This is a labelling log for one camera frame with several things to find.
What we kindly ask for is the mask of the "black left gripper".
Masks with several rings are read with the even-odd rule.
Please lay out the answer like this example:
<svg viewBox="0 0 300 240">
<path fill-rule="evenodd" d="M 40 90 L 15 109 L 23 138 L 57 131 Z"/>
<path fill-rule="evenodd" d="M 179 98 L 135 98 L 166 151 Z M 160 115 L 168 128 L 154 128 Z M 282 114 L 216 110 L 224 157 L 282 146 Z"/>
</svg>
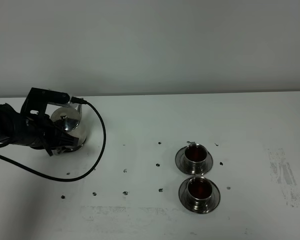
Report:
<svg viewBox="0 0 300 240">
<path fill-rule="evenodd" d="M 29 119 L 36 140 L 30 147 L 36 150 L 46 150 L 49 156 L 53 150 L 60 147 L 76 147 L 79 138 L 69 135 L 54 124 L 46 114 L 48 102 L 61 103 L 62 97 L 69 94 L 53 90 L 31 88 L 22 107 L 20 114 Z"/>
</svg>

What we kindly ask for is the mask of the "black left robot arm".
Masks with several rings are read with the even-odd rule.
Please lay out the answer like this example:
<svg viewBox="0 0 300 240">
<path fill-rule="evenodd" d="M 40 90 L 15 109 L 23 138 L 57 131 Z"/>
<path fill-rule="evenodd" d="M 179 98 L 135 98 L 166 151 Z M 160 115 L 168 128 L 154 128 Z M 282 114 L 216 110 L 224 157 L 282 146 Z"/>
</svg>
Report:
<svg viewBox="0 0 300 240">
<path fill-rule="evenodd" d="M 63 147 L 77 147 L 79 138 L 67 133 L 46 114 L 48 105 L 75 109 L 87 102 L 68 93 L 31 88 L 20 112 L 9 104 L 0 104 L 0 148 L 7 145 L 46 150 L 49 156 Z"/>
</svg>

